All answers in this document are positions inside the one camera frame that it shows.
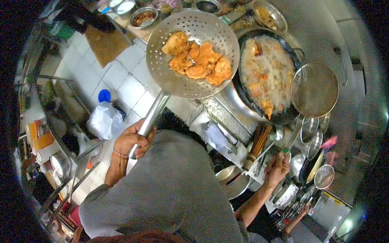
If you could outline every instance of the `mesh strainer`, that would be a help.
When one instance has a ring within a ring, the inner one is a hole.
[[[146,115],[145,121],[138,131],[139,135],[147,136],[153,123],[165,107],[170,95],[187,99],[199,99],[216,94],[231,81],[225,80],[221,85],[210,85],[206,79],[191,79],[186,75],[172,70],[169,61],[173,56],[162,51],[169,36],[178,31],[184,31],[189,40],[198,44],[210,41],[214,51],[222,53],[231,61],[232,76],[235,75],[240,60],[239,43],[236,35],[225,22],[212,14],[184,10],[163,20],[150,36],[146,50],[146,62],[149,72],[162,91]],[[129,157],[135,158],[135,145]]]

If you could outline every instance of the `skimmer handle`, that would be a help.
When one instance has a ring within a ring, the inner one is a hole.
[[[151,108],[149,109],[149,112],[147,113],[142,126],[140,126],[137,132],[138,135],[144,137],[147,137],[149,135],[155,120],[165,108],[169,98],[170,98],[170,94],[164,92],[163,90],[160,91],[154,103],[152,104]],[[131,159],[136,159],[135,151],[137,150],[137,148],[139,148],[139,146],[135,144],[130,150],[130,152],[128,153],[128,157],[130,157]]]

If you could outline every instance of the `gray shirt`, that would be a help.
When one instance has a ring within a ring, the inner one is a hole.
[[[194,140],[157,131],[128,175],[111,188],[97,187],[80,205],[86,233],[94,238],[157,229],[195,242],[248,242],[211,164]]]

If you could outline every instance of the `white plastic bag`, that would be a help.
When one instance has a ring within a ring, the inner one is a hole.
[[[101,102],[88,120],[89,131],[101,140],[115,140],[126,128],[122,115],[107,101]]]

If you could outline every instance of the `hand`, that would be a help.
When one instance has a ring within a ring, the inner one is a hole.
[[[132,147],[137,144],[140,146],[140,148],[135,151],[135,157],[137,159],[143,157],[151,145],[155,131],[155,128],[153,128],[153,131],[150,132],[147,138],[138,135],[137,131],[143,124],[143,121],[144,118],[140,119],[137,123],[132,124],[126,130],[124,130],[124,132],[116,139],[114,150],[123,155],[128,155],[128,152],[132,149]]]
[[[272,164],[268,166],[270,167],[269,172],[265,175],[265,182],[269,186],[276,187],[278,183],[285,178],[286,174],[288,174],[290,170],[289,159],[289,153],[283,153],[282,151],[273,158]]]
[[[300,218],[304,217],[309,212],[309,209],[310,209],[309,205],[305,206],[303,210],[300,212],[299,217]]]

